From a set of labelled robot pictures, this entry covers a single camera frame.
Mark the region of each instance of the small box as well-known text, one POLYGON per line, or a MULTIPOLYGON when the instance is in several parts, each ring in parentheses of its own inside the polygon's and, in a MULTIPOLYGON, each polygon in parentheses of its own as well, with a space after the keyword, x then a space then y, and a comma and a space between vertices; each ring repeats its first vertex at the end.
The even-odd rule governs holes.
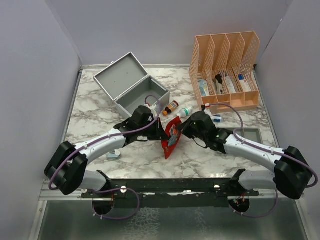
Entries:
MULTIPOLYGON (((148 74, 132 52, 94 76, 94 81, 115 103, 119 114, 130 118, 135 109, 145 104, 145 98, 153 95, 160 101, 161 110, 170 102, 170 91, 148 74)), ((153 105, 156 100, 148 98, 153 105)))

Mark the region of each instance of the perforated divider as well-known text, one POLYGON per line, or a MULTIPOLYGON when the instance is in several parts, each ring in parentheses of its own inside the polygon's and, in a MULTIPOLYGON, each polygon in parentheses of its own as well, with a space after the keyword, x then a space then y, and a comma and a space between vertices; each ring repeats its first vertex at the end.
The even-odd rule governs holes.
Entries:
MULTIPOLYGON (((227 103, 239 111, 257 107, 259 91, 251 72, 259 45, 259 38, 254 31, 195 37, 189 75, 199 108, 206 103, 227 103), (237 93, 230 93, 226 73, 237 93), (222 94, 216 93, 212 81, 218 74, 222 77, 222 94), (251 91, 244 91, 239 74, 247 80, 251 91), (207 81, 210 96, 201 96, 198 79, 207 81)), ((213 113, 231 111, 225 106, 212 106, 210 110, 213 113)))

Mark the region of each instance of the gray floor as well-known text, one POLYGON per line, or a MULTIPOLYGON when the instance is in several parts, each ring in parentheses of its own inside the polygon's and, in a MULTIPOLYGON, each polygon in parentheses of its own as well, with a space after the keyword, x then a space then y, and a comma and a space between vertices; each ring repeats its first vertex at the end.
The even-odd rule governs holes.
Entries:
MULTIPOLYGON (((248 214, 262 214, 275 200, 251 200, 248 214)), ((117 209, 118 217, 132 209, 117 209)), ((293 200, 281 198, 267 217, 241 217, 230 208, 143 208, 129 220, 93 217, 90 201, 49 201, 41 240, 304 240, 307 239, 293 200)))

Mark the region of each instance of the white bottle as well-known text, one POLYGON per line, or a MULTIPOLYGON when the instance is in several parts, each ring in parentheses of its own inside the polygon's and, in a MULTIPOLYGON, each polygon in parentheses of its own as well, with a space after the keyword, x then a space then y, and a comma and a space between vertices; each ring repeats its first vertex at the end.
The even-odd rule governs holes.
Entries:
POLYGON ((188 106, 182 108, 180 110, 180 112, 177 114, 177 116, 179 118, 185 118, 187 116, 190 116, 192 114, 192 112, 193 112, 193 107, 191 105, 188 105, 188 106))

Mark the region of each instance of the orange bottle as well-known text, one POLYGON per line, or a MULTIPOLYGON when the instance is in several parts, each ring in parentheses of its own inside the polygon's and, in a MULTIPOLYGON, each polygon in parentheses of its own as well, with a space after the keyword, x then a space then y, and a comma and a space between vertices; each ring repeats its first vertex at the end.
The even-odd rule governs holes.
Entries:
POLYGON ((172 101, 168 106, 165 107, 164 111, 162 112, 163 116, 167 116, 171 114, 174 110, 179 107, 177 101, 172 101))

